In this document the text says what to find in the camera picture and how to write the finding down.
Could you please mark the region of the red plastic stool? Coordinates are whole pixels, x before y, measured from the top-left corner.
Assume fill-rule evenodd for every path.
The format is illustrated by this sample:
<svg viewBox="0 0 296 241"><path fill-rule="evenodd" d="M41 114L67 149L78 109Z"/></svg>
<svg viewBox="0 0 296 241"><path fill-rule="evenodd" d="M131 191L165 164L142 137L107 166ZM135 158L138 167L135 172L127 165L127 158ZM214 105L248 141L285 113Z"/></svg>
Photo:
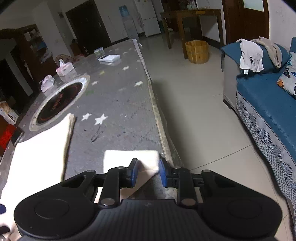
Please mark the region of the red plastic stool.
<svg viewBox="0 0 296 241"><path fill-rule="evenodd" d="M8 124L7 126L1 126L0 132L0 156L2 157L9 141L11 140L12 136L16 132L16 127Z"/></svg>

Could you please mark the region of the black smartphone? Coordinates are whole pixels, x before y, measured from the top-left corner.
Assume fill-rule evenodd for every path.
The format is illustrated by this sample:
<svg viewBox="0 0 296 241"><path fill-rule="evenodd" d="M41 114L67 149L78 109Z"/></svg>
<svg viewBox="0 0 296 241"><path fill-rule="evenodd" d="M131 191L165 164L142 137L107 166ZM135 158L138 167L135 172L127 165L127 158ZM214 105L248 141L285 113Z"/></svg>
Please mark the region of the black smartphone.
<svg viewBox="0 0 296 241"><path fill-rule="evenodd" d="M11 137L11 143L13 146L16 146L16 144L20 141L24 134L24 131L21 128L17 128L14 132L14 134Z"/></svg>

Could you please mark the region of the butterfly pattern pillow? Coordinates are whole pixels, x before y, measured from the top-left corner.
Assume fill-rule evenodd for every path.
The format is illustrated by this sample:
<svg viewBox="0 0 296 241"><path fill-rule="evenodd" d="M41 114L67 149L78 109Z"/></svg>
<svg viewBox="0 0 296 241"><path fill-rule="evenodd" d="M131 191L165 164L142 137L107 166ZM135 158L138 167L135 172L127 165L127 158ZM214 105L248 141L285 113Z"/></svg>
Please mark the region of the butterfly pattern pillow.
<svg viewBox="0 0 296 241"><path fill-rule="evenodd" d="M290 52L287 64L277 81L277 85L290 94L294 99L296 97L296 66L295 52Z"/></svg>

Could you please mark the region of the pink white tissue box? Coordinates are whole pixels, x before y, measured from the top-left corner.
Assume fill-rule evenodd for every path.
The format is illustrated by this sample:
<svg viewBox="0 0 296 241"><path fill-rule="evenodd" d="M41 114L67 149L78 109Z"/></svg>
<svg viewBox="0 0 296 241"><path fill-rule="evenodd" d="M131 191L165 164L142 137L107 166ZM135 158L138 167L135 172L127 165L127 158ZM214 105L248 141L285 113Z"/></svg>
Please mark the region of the pink white tissue box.
<svg viewBox="0 0 296 241"><path fill-rule="evenodd" d="M60 66L56 69L58 76L65 76L74 69L71 62L65 63L63 59L59 59Z"/></svg>

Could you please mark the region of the wooden bucket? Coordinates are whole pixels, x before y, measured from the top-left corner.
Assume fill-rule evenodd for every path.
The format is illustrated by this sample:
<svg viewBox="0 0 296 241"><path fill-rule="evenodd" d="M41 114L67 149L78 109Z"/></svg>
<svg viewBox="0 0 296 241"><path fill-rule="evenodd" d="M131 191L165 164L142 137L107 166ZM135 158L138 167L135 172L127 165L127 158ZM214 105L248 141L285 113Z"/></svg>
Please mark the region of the wooden bucket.
<svg viewBox="0 0 296 241"><path fill-rule="evenodd" d="M209 60L209 45L206 41L194 40L185 43L188 60L194 64L204 64Z"/></svg>

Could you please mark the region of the dark wooden door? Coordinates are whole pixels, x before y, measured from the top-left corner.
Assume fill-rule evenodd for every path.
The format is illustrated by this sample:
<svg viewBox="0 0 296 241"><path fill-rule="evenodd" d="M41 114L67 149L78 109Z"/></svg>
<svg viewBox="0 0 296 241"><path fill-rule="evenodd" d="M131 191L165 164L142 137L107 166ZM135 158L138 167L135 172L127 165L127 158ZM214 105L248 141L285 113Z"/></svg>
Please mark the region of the dark wooden door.
<svg viewBox="0 0 296 241"><path fill-rule="evenodd" d="M239 39L270 37L267 0L224 0L222 6L227 44Z"/></svg>

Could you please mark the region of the round black induction cooktop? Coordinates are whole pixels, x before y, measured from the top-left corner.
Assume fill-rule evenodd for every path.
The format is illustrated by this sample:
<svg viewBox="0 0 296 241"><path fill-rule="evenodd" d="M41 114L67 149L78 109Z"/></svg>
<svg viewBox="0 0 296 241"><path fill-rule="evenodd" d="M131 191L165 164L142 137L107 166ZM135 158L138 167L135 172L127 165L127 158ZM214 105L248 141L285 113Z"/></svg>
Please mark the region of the round black induction cooktop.
<svg viewBox="0 0 296 241"><path fill-rule="evenodd" d="M83 95L89 81L90 76L83 74L54 90L35 111L29 130L36 132L57 120Z"/></svg>

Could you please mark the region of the grey white clothes pile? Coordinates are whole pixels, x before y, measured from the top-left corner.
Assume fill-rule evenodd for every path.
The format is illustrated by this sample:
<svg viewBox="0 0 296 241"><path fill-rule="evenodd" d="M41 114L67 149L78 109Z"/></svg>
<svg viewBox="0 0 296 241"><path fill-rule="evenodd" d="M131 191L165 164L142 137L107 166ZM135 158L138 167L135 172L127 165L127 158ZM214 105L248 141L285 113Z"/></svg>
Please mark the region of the grey white clothes pile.
<svg viewBox="0 0 296 241"><path fill-rule="evenodd" d="M264 70L263 56L264 52L261 45L267 50L269 59L276 68L281 67L282 52L279 46L265 37L259 37L251 41L246 39L239 39L236 41L240 43L241 57L239 62L239 68L242 70L252 70L255 72L261 72Z"/></svg>

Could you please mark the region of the small blue white packet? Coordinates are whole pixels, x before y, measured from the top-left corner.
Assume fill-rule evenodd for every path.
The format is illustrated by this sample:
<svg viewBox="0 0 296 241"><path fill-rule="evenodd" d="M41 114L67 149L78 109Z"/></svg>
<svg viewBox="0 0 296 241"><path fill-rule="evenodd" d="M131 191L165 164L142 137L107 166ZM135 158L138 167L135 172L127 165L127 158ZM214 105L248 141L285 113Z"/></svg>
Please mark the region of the small blue white packet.
<svg viewBox="0 0 296 241"><path fill-rule="evenodd" d="M95 54L96 57L101 57L101 56L105 55L103 47L95 49L94 54Z"/></svg>

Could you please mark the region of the brown paper box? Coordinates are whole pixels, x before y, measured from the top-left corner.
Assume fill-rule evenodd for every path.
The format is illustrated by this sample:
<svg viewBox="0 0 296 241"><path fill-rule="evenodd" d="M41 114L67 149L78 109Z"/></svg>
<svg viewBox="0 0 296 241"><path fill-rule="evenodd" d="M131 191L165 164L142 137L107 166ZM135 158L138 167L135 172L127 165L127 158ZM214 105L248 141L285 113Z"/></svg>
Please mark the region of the brown paper box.
<svg viewBox="0 0 296 241"><path fill-rule="evenodd" d="M19 115L10 108L6 101L0 102L1 116L10 124L15 125Z"/></svg>

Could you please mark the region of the blue sofa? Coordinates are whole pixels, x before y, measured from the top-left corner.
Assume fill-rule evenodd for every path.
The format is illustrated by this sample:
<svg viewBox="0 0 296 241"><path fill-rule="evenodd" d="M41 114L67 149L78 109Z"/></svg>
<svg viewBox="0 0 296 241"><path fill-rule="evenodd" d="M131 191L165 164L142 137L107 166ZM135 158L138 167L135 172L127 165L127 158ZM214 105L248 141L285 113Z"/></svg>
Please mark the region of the blue sofa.
<svg viewBox="0 0 296 241"><path fill-rule="evenodd" d="M279 45L281 67L276 68L267 50L261 72L239 68L240 43L225 45L220 50L224 72L223 101L233 109L259 151L267 159L291 216L295 217L295 99L277 85L290 52L295 52L295 38L289 50Z"/></svg>

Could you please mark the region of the water dispenser with blue bottle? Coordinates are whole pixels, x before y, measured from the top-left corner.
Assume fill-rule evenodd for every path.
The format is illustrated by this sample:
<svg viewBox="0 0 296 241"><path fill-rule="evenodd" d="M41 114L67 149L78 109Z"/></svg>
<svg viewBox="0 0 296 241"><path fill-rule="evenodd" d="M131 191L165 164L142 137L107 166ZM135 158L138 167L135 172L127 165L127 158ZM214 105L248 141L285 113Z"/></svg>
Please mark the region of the water dispenser with blue bottle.
<svg viewBox="0 0 296 241"><path fill-rule="evenodd" d="M122 17L122 22L125 27L125 31L129 39L137 39L138 40L138 33L135 27L134 21L132 16L130 15L126 6L120 6L119 11Z"/></svg>

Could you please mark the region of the white remote control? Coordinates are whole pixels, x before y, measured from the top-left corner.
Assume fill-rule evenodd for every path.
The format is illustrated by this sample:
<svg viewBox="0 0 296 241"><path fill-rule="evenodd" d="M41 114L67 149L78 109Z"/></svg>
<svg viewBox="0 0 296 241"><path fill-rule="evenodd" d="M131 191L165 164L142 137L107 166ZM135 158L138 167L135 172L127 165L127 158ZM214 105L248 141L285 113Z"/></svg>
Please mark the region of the white remote control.
<svg viewBox="0 0 296 241"><path fill-rule="evenodd" d="M100 62L114 63L120 59L120 55L103 55L98 58Z"/></svg>

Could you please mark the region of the dark wooden side table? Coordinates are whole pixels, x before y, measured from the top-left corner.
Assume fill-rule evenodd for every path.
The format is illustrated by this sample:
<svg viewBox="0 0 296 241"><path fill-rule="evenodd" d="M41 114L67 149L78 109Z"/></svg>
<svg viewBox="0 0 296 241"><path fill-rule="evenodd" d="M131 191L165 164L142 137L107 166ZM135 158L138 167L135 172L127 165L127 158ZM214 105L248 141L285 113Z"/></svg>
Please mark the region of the dark wooden side table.
<svg viewBox="0 0 296 241"><path fill-rule="evenodd" d="M177 21L183 55L185 59L188 58L185 43L189 40L189 34L186 34L185 30L189 29L191 39L204 40L200 22L201 16L214 16L216 18L218 25L219 44L214 44L214 47L224 46L224 35L220 9L189 9L179 11L165 11L161 12L160 15L162 18L166 41L169 49L171 49L171 40L169 36L167 20Z"/></svg>

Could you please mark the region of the small pink tissue pack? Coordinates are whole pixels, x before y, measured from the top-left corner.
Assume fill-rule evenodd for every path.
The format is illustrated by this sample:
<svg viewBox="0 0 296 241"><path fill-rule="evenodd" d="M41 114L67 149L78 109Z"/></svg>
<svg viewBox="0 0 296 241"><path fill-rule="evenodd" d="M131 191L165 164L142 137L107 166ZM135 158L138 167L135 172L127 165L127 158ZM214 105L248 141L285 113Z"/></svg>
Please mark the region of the small pink tissue pack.
<svg viewBox="0 0 296 241"><path fill-rule="evenodd" d="M41 91L45 93L47 90L51 89L54 86L55 79L52 75L47 75L42 81L39 82L41 84Z"/></svg>

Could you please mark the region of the cream white sweater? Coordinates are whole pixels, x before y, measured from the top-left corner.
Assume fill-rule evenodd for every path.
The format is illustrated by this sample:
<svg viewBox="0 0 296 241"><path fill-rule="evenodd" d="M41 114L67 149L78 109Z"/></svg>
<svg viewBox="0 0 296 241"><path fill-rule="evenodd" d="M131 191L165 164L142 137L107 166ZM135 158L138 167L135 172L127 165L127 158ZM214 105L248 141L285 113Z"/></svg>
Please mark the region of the cream white sweater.
<svg viewBox="0 0 296 241"><path fill-rule="evenodd" d="M73 126L74 115L69 113L50 129L17 144L7 181L2 182L1 204L6 211L1 214L1 227L5 229L1 240L18 240L21 237L14 222L14 210L19 202L62 181ZM133 158L139 160L136 186L135 189L123 189L121 198L131 196L158 173L159 153L151 150L104 152L104 173L111 168L127 167Z"/></svg>

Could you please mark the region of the white refrigerator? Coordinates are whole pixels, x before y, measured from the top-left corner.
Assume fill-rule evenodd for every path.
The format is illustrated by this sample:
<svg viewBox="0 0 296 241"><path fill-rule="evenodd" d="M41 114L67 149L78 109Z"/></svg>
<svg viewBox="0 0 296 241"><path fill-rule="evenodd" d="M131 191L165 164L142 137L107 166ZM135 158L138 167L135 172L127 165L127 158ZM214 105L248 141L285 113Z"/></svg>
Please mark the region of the white refrigerator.
<svg viewBox="0 0 296 241"><path fill-rule="evenodd" d="M135 0L134 3L139 13L145 36L149 37L160 34L161 30L152 1Z"/></svg>

